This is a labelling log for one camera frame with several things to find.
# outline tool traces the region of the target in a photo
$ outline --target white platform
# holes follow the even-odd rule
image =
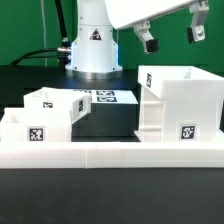
[[[0,143],[0,168],[224,167],[224,136],[212,142]]]

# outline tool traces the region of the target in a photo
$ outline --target white container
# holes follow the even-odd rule
[[[141,141],[210,141],[219,131],[224,79],[194,67],[139,66]]]
[[[5,108],[1,142],[71,142],[69,111]]]
[[[54,108],[69,110],[72,124],[91,112],[89,93],[68,89],[42,88],[24,97],[24,107],[32,109]]]

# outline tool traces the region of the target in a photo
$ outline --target white box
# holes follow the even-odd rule
[[[91,112],[91,96],[85,92],[44,87],[25,95],[23,98],[25,108],[69,110],[72,124]]]
[[[5,108],[1,142],[71,142],[69,111]]]
[[[210,141],[219,131],[224,79],[190,66],[139,66],[141,141]]]

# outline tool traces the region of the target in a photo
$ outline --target green wall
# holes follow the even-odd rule
[[[224,73],[224,1],[210,0],[206,23],[206,40],[189,44],[186,28],[192,14],[188,9],[164,16],[151,22],[151,33],[159,39],[160,51],[145,55],[143,47],[132,29],[119,32],[120,64],[136,69],[138,65],[194,65],[216,74]],[[62,0],[70,40],[75,39],[77,11],[75,0]],[[60,32],[53,0],[45,0],[48,47],[60,46]],[[42,49],[43,26],[40,0],[0,1],[0,65],[30,51]],[[57,61],[49,60],[57,66]],[[43,60],[27,60],[21,64],[44,65]]]

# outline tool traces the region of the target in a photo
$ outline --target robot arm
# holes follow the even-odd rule
[[[204,23],[208,14],[208,0],[105,0],[108,16],[115,29],[134,27],[146,53],[158,51],[158,40],[149,32],[150,20],[185,7],[194,13],[188,39],[194,43],[205,38]]]

